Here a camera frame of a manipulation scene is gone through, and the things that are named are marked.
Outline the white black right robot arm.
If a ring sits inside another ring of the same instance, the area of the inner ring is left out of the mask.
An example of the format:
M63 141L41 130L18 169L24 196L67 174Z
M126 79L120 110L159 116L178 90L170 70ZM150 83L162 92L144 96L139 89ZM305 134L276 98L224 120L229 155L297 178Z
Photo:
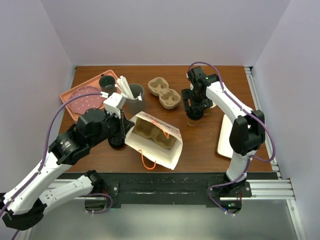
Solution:
M229 143L233 153L230 165L223 183L209 186L207 192L210 194L217 188L233 197L246 182L250 162L265 142L265 115L261 110L252 110L239 101L218 75L206 75L200 68L193 68L186 75L190 88L181 91L186 116L191 121L199 121L205 110L216 104L232 123Z

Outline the black plastic cup lid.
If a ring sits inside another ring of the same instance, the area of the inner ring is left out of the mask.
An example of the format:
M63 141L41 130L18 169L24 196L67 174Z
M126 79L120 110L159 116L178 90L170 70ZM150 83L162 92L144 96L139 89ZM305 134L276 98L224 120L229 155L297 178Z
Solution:
M194 109L186 111L186 115L192 121L199 121L204 116L204 112L199 109Z

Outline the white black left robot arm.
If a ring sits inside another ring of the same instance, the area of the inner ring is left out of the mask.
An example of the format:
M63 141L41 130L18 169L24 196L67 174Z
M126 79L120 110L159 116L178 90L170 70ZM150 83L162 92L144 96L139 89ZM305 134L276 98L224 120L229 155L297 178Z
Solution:
M122 148L134 125L123 110L119 115L97 108L87 110L49 145L45 159L21 183L0 195L0 215L5 226L25 231L49 211L74 198L103 194L106 184L95 170L61 187L49 190L48 186L101 142L107 140L111 147Z

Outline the brown paper coffee cup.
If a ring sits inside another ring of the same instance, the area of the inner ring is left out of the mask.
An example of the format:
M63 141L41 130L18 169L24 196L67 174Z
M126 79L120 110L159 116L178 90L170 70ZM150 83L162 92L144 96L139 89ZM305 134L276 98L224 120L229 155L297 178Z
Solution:
M190 117L187 117L187 124L189 126L194 127L197 124L199 124L201 120L202 120L201 118L190 118Z

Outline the cream paper takeout bag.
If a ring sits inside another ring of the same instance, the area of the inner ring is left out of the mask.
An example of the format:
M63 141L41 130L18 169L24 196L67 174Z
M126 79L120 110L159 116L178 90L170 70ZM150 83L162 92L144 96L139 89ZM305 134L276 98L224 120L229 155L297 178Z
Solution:
M157 165L174 170L183 149L180 130L143 111L130 121L134 126L126 134L125 144Z

